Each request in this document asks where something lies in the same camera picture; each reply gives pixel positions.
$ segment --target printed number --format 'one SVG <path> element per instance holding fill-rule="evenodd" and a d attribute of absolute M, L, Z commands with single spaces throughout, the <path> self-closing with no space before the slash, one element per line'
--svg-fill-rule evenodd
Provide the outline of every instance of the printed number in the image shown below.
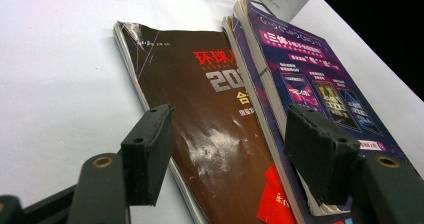
<path fill-rule="evenodd" d="M 211 84 L 216 92 L 244 86 L 240 75 L 234 69 L 224 70 L 222 72 L 208 72 L 206 73 L 206 76 L 208 79 L 210 79 Z"/>
<path fill-rule="evenodd" d="M 342 105 L 340 105 L 339 103 L 329 102 L 329 103 L 328 103 L 328 106 L 329 106 L 330 108 L 333 108 L 333 109 L 336 109 L 336 110 L 339 110 L 339 111 L 344 111 L 344 110 L 345 110 L 345 109 L 343 108 L 343 106 L 342 106 Z"/>

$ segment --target book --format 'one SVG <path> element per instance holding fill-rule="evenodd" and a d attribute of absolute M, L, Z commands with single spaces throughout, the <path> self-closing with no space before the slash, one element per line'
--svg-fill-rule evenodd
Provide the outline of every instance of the book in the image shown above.
<path fill-rule="evenodd" d="M 143 108 L 175 107 L 169 168 L 193 220 L 263 223 L 274 162 L 225 33 L 118 21 L 114 36 Z"/>
<path fill-rule="evenodd" d="M 264 130 L 264 136 L 273 155 L 273 159 L 276 160 L 276 169 L 278 170 L 278 175 L 284 186 L 290 208 L 297 223 L 345 223 L 345 221 L 350 220 L 347 207 L 336 207 L 334 205 L 318 206 L 316 202 L 313 202 L 313 199 L 307 198 L 296 169 L 284 154 L 284 140 L 276 125 L 274 114 L 259 73 L 256 70 L 241 24 L 236 17 L 224 17 L 223 27 L 233 48 L 246 90 L 249 98 L 252 100 L 252 105 L 255 107 L 255 113 L 258 116 L 261 128 Z M 313 210 L 319 208 L 321 213 L 339 213 L 341 215 L 315 217 L 312 215 L 310 208 Z"/>
<path fill-rule="evenodd" d="M 361 143 L 361 156 L 384 152 L 411 164 L 325 39 L 256 8 L 249 0 L 237 1 L 234 14 L 246 38 L 244 44 L 240 44 L 242 39 L 238 38 L 237 45 L 240 50 L 248 48 L 250 51 L 250 55 L 243 54 L 244 62 L 239 63 L 248 94 L 251 97 L 256 92 L 256 95 L 266 96 L 268 102 L 262 103 L 262 106 L 270 106 L 275 118 L 275 122 L 270 122 L 270 125 L 278 128 L 283 140 L 288 107 L 296 103 L 320 112 L 352 134 Z M 242 64 L 253 65 L 254 68 L 245 67 L 249 72 L 246 75 Z M 256 79 L 252 77 L 260 79 L 260 82 L 255 82 Z M 254 88 L 249 88 L 249 78 Z M 275 158 L 276 148 L 270 147 L 270 150 L 274 150 L 274 161 L 278 162 Z M 287 175 L 293 167 L 285 165 L 287 160 L 284 155 L 281 152 L 278 154 L 282 163 L 280 166 L 284 168 L 277 169 L 280 176 Z M 318 219 L 326 219 L 325 216 L 346 217 L 346 214 L 332 215 L 333 209 L 327 210 L 323 203 L 314 200 L 301 176 L 297 180 L 288 180 L 289 184 L 283 180 L 282 183 L 298 222 L 321 223 Z M 299 182 L 304 188 L 304 195 L 293 191 L 296 199 L 293 201 L 289 190 L 299 186 Z M 296 214 L 296 205 L 306 203 L 305 195 L 312 217 L 304 212 L 302 215 Z M 338 206 L 336 213 L 349 210 L 349 204 Z"/>

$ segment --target white surface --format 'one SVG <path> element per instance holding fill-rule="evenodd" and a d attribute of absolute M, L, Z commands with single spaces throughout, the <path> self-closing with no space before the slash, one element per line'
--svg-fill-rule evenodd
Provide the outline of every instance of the white surface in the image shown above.
<path fill-rule="evenodd" d="M 143 114 L 112 28 L 220 30 L 235 0 L 1 0 L 0 195 L 27 207 L 71 185 L 88 158 L 117 152 Z M 424 103 L 323 0 L 293 24 L 327 39 L 424 174 Z M 133 223 L 191 223 L 167 172 L 156 207 Z"/>

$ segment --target brown magazine cover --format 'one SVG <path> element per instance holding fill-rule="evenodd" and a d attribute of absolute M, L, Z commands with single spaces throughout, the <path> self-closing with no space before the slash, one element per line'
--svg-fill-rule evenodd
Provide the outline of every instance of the brown magazine cover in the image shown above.
<path fill-rule="evenodd" d="M 225 33 L 117 22 L 114 34 L 145 110 L 175 107 L 170 167 L 205 221 L 263 223 L 273 161 Z"/>

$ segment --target purple magazine cover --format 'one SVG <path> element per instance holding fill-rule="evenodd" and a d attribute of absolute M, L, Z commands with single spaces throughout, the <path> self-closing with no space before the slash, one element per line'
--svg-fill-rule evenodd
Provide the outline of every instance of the purple magazine cover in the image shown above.
<path fill-rule="evenodd" d="M 293 197 L 295 200 L 290 200 L 290 205 L 292 209 L 295 209 L 293 205 L 296 205 L 299 209 L 299 212 L 301 213 L 300 218 L 304 219 L 304 223 L 334 223 L 334 224 L 350 224 L 352 223 L 349 213 L 346 214 L 337 214 L 337 215 L 328 215 L 328 216 L 312 216 L 311 212 L 309 211 L 308 202 L 306 198 L 306 194 L 304 192 L 304 189 L 302 187 L 302 184 L 299 180 L 299 177 L 297 175 L 297 172 L 294 168 L 294 166 L 290 163 L 290 160 L 287 158 L 287 156 L 284 154 L 284 141 L 280 134 L 280 131 L 277 127 L 277 123 L 275 121 L 274 114 L 272 112 L 271 106 L 268 101 L 268 97 L 265 93 L 264 87 L 262 85 L 261 79 L 259 77 L 259 73 L 255 67 L 255 63 L 253 61 L 253 58 L 251 56 L 250 49 L 247 44 L 246 36 L 244 35 L 244 31 L 241 27 L 241 23 L 238 21 L 236 17 L 233 17 L 233 24 L 232 28 L 234 31 L 234 36 L 237 41 L 237 45 L 239 46 L 240 52 L 244 58 L 244 63 L 246 65 L 246 68 L 250 74 L 250 78 L 252 80 L 252 83 L 254 85 L 256 95 L 258 96 L 258 99 L 261 103 L 262 110 L 264 115 L 266 116 L 268 126 L 271 130 L 271 133 L 273 135 L 275 144 L 278 149 L 278 153 L 280 156 L 280 161 L 283 164 L 284 170 L 278 170 L 283 171 L 284 174 L 287 176 L 287 179 L 290 183 L 290 188 L 284 187 L 286 190 L 287 197 Z"/>
<path fill-rule="evenodd" d="M 323 38 L 277 19 L 248 3 L 248 18 L 285 112 L 296 102 L 287 77 L 305 77 L 324 115 L 361 143 L 361 155 L 385 152 L 410 161 Z M 302 89 L 299 95 L 309 95 Z"/>

